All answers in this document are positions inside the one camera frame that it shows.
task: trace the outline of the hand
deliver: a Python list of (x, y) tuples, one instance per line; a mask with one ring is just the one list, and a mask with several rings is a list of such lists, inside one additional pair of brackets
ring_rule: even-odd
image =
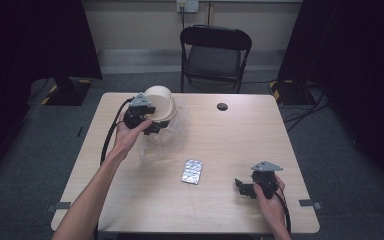
[(120, 114), (119, 122), (117, 124), (116, 136), (114, 141), (114, 147), (111, 152), (115, 152), (120, 155), (121, 160), (126, 158), (127, 153), (132, 149), (139, 134), (151, 126), (151, 120), (145, 120), (139, 126), (134, 129), (129, 129), (123, 122), (124, 112)]
[[(283, 197), (282, 191), (285, 189), (285, 183), (276, 175), (276, 180), (279, 184), (279, 189), (276, 191), (279, 196)], [(257, 194), (258, 205), (264, 219), (270, 226), (275, 239), (290, 239), (288, 230), (285, 226), (285, 212), (283, 203), (276, 195), (271, 199), (264, 196), (263, 189), (257, 183), (253, 185), (254, 191)]]

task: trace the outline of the person's left arm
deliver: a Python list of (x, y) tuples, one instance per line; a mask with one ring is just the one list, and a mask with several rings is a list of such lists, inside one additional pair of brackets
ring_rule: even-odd
[(108, 153), (86, 188), (73, 202), (52, 239), (92, 238), (118, 166), (127, 157), (139, 134), (150, 124), (151, 121), (147, 120), (135, 129), (128, 129), (124, 123), (118, 124), (113, 149)]

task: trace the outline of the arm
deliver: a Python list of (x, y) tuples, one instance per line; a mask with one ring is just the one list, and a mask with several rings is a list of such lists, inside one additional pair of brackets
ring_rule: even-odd
[(67, 211), (52, 239), (91, 239), (118, 166), (127, 157), (139, 134), (151, 123), (150, 120), (144, 121), (135, 129), (127, 128), (124, 123), (117, 125), (113, 149)]
[[(279, 187), (283, 190), (285, 189), (285, 183), (276, 176)], [(291, 236), (288, 233), (288, 230), (285, 226), (285, 213), (283, 211), (283, 206), (280, 200), (273, 196), (271, 199), (266, 199), (261, 189), (260, 185), (254, 184), (254, 191), (257, 194), (258, 205), (260, 207), (261, 213), (263, 214), (264, 219), (266, 219), (269, 224), (270, 230), (273, 233), (273, 236), (276, 240), (290, 240)], [(280, 189), (277, 190), (279, 196), (282, 196)]]

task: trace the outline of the chair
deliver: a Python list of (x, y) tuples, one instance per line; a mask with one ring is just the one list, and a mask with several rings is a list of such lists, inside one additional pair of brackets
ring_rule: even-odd
[[(243, 31), (234, 28), (193, 25), (180, 33), (182, 45), (181, 92), (184, 76), (191, 78), (232, 82), (239, 93), (252, 40)], [(187, 55), (186, 45), (190, 45)]]

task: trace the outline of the table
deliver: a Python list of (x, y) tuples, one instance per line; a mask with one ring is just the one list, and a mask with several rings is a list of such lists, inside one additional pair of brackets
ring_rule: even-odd
[[(136, 93), (103, 95), (68, 180), (61, 202), (73, 202), (99, 168), (114, 116)], [(121, 163), (108, 193), (99, 231), (152, 233), (270, 233), (257, 202), (239, 194), (234, 179), (251, 183), (250, 167), (263, 160), (284, 168), (293, 233), (315, 233), (319, 223), (283, 125), (270, 95), (173, 94), (185, 103), (189, 120), (184, 144), (164, 159), (141, 165), (141, 134)], [(219, 111), (218, 103), (228, 109)], [(181, 182), (186, 160), (203, 162), (198, 185)], [(67, 210), (57, 210), (56, 229)]]

